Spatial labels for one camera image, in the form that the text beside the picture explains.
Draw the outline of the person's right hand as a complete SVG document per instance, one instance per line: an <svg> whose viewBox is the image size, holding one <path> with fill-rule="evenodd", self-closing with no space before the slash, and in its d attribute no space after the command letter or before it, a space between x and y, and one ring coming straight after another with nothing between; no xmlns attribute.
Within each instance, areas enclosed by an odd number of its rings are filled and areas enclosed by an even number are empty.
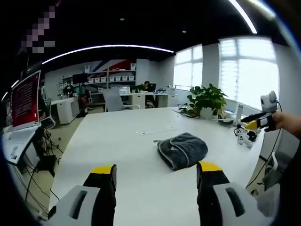
<svg viewBox="0 0 301 226"><path fill-rule="evenodd" d="M275 112L272 114L272 119L276 129L284 129L289 131L293 127L295 116L284 112Z"/></svg>

